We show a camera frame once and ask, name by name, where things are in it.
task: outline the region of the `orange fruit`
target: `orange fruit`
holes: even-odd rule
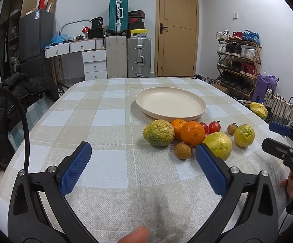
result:
[[[170,122],[173,128],[175,129],[175,139],[181,140],[180,138],[180,130],[183,127],[183,125],[186,123],[183,119],[175,119],[172,122]]]
[[[194,121],[186,122],[180,130],[181,140],[191,146],[201,144],[205,138],[204,127]]]

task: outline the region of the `metal bolt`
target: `metal bolt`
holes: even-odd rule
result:
[[[26,171],[25,171],[24,169],[22,169],[22,170],[20,170],[20,171],[18,172],[18,174],[19,174],[20,176],[24,175],[25,173],[26,173]]]
[[[237,174],[238,172],[240,172],[240,170],[237,167],[231,167],[231,172]]]
[[[56,167],[55,167],[55,166],[50,166],[50,167],[47,169],[47,171],[48,171],[49,173],[54,173],[54,172],[56,171]]]
[[[268,176],[268,172],[267,172],[267,171],[261,171],[261,174],[262,174],[263,176],[265,176],[265,177]]]

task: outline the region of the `wooden shoe rack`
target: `wooden shoe rack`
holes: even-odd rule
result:
[[[247,78],[247,79],[251,80],[251,82],[252,82],[252,84],[253,84],[253,89],[252,89],[252,91],[250,92],[250,94],[248,94],[248,95],[245,94],[245,93],[243,93],[242,91],[239,91],[239,90],[236,89],[236,88],[233,88],[233,87],[231,87],[231,86],[228,86],[228,85],[226,85],[226,84],[220,82],[219,80],[216,80],[217,84],[219,84],[219,85],[221,85],[221,86],[224,86],[224,87],[227,87],[227,88],[229,88],[229,89],[232,89],[232,90],[234,90],[234,91],[236,91],[236,92],[239,92],[239,93],[241,93],[242,95],[246,96],[249,100],[251,100],[251,98],[252,98],[252,94],[253,94],[253,91],[254,91],[254,88],[255,88],[256,83],[257,83],[257,78],[258,78],[258,74],[259,74],[259,69],[260,69],[260,66],[261,66],[260,52],[261,52],[262,47],[258,46],[256,43],[254,43],[254,42],[250,42],[250,41],[239,41],[239,40],[228,40],[228,39],[226,39],[226,40],[218,39],[218,40],[219,40],[220,42],[221,42],[221,41],[222,41],[222,42],[224,42],[224,41],[225,41],[225,42],[232,42],[232,43],[238,43],[238,44],[240,44],[240,45],[251,46],[252,48],[256,48],[256,52],[257,52],[257,54],[256,54],[256,58],[255,58],[254,60],[251,60],[251,59],[248,59],[248,58],[239,57],[239,56],[233,56],[233,55],[231,56],[231,55],[228,55],[228,54],[217,53],[218,56],[219,56],[219,58],[220,58],[220,59],[223,59],[223,60],[226,59],[228,56],[230,56],[230,57],[231,57],[231,64],[232,64],[232,65],[233,65],[234,59],[236,59],[236,60],[242,60],[243,62],[250,62],[250,63],[253,63],[253,64],[255,65],[255,67],[256,67],[256,71],[255,71],[255,74],[254,74],[253,77],[249,77],[249,76],[247,76],[247,75],[243,75],[243,74],[241,74],[241,73],[238,73],[238,72],[235,72],[235,71],[231,71],[231,70],[229,70],[229,69],[227,69],[227,68],[223,68],[223,67],[218,67],[218,66],[217,66],[217,69],[218,69],[218,71],[220,72],[220,74],[222,74],[223,71],[227,71],[227,72],[232,73],[232,74],[234,74],[234,75],[237,75],[237,76],[240,76],[240,77]]]

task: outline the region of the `woven basket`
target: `woven basket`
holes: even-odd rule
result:
[[[271,108],[272,121],[288,125],[293,115],[293,103],[290,103],[293,97],[287,102],[282,96],[278,95],[272,89],[269,89],[269,85],[272,87],[272,85],[268,83],[264,105],[265,107]]]

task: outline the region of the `tomato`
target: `tomato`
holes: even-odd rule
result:
[[[206,123],[201,122],[201,125],[204,127],[205,132],[208,132],[208,126]]]
[[[213,132],[219,132],[221,130],[221,125],[219,124],[219,122],[211,122],[208,126],[208,131],[209,133],[213,133]]]

